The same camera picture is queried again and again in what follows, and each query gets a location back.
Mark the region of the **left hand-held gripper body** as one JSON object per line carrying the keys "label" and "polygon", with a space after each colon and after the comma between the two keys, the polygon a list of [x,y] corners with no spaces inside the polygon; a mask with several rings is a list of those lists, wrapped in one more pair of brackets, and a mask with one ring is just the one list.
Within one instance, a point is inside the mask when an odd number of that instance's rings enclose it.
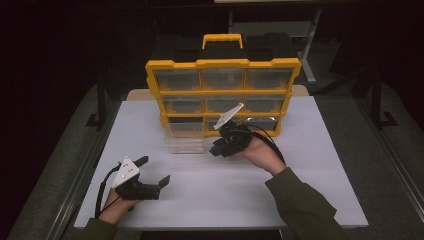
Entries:
{"label": "left hand-held gripper body", "polygon": [[158,200],[161,192],[159,184],[144,184],[139,181],[140,167],[126,157],[113,180],[112,188],[125,200]]}

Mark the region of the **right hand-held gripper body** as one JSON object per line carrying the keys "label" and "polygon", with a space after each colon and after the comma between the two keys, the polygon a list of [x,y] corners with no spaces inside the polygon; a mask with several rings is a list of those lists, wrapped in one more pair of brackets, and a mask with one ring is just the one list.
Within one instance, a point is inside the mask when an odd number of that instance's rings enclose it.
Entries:
{"label": "right hand-held gripper body", "polygon": [[232,156],[243,151],[250,143],[253,132],[244,124],[235,123],[232,118],[244,107],[243,103],[239,103],[236,107],[223,113],[213,126],[219,131],[220,138],[223,139],[222,145],[216,146],[221,148],[222,154]]}

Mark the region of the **clear plastic drawer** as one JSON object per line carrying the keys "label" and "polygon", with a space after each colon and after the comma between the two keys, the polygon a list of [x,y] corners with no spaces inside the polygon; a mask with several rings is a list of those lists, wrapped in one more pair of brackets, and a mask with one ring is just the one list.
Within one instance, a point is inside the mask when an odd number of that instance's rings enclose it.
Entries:
{"label": "clear plastic drawer", "polygon": [[203,153],[203,124],[169,123],[165,130],[164,144],[172,154]]}

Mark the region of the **yellow organizer cabinet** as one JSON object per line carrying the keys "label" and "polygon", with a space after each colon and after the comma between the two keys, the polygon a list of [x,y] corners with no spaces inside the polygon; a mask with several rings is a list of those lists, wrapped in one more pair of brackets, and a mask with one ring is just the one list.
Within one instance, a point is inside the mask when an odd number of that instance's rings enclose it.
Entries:
{"label": "yellow organizer cabinet", "polygon": [[[201,70],[212,68],[291,68],[294,80],[302,62],[285,33],[268,33],[262,36],[241,34],[206,34],[202,37],[165,35],[157,39],[145,70],[151,94],[158,104],[156,70]],[[217,136],[203,131],[203,136]]]}

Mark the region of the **person's left hand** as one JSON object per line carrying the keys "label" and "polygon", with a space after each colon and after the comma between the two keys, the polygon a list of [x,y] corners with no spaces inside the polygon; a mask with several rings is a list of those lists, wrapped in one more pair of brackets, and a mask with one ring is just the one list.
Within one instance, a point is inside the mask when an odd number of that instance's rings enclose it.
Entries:
{"label": "person's left hand", "polygon": [[139,200],[122,199],[116,193],[115,189],[111,188],[98,219],[112,225],[117,225],[129,210],[138,203]]}

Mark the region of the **person's right hand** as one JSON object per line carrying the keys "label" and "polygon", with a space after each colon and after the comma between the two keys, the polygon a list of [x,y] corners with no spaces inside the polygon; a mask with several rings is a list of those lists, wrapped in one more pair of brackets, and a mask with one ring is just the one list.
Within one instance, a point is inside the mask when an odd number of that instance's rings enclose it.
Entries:
{"label": "person's right hand", "polygon": [[249,145],[243,151],[234,154],[233,157],[245,158],[272,176],[276,176],[286,169],[286,165],[274,150],[257,137],[253,137]]}

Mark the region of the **set of clear drawers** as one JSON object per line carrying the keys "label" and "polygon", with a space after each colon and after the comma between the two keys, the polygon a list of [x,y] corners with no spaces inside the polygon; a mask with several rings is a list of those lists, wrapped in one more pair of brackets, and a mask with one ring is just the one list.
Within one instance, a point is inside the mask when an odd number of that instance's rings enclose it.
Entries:
{"label": "set of clear drawers", "polygon": [[208,134],[219,117],[242,104],[237,123],[259,127],[272,135],[281,131],[291,97],[291,68],[212,68],[156,70],[160,121],[193,123]]}

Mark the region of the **black metal stand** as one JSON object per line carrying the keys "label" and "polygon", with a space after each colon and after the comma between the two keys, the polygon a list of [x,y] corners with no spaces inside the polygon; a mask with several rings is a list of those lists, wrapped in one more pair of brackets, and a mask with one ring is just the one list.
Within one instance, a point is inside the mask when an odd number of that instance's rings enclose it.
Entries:
{"label": "black metal stand", "polygon": [[382,79],[378,70],[372,84],[371,119],[375,126],[381,130],[386,126],[396,126],[397,122],[390,112],[381,110]]}
{"label": "black metal stand", "polygon": [[89,127],[96,127],[100,130],[106,120],[106,91],[104,81],[102,78],[97,80],[97,113],[89,116],[86,125]]}

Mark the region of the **white metal stand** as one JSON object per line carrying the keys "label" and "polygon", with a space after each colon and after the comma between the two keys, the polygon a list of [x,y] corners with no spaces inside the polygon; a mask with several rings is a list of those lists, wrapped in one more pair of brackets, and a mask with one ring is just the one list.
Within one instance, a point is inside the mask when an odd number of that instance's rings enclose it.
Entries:
{"label": "white metal stand", "polygon": [[261,21],[239,22],[234,20],[234,12],[229,13],[228,32],[242,33],[246,35],[263,35],[271,32],[285,32],[292,39],[300,39],[304,42],[297,52],[302,62],[302,69],[309,84],[314,85],[317,80],[308,62],[308,55],[319,24],[322,10],[314,11],[314,16],[308,21]]}

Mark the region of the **aluminium frame rail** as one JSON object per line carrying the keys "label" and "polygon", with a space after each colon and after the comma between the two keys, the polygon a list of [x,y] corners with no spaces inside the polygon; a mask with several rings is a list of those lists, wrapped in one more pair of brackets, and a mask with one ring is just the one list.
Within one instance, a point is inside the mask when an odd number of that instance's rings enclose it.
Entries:
{"label": "aluminium frame rail", "polygon": [[374,120],[372,118],[371,109],[363,100],[357,100],[356,105],[360,109],[362,116],[366,119],[369,128],[382,146],[385,154],[389,158],[391,165],[394,168],[397,178],[404,189],[408,199],[415,209],[420,221],[424,223],[424,195],[417,187],[415,181],[405,168],[400,155],[389,141],[384,133],[385,127],[397,127],[397,122],[389,112],[384,112],[384,120]]}
{"label": "aluminium frame rail", "polygon": [[78,107],[55,150],[55,180],[61,191],[59,206],[45,240],[61,240],[78,213],[121,103],[112,101],[102,111],[97,105]]}

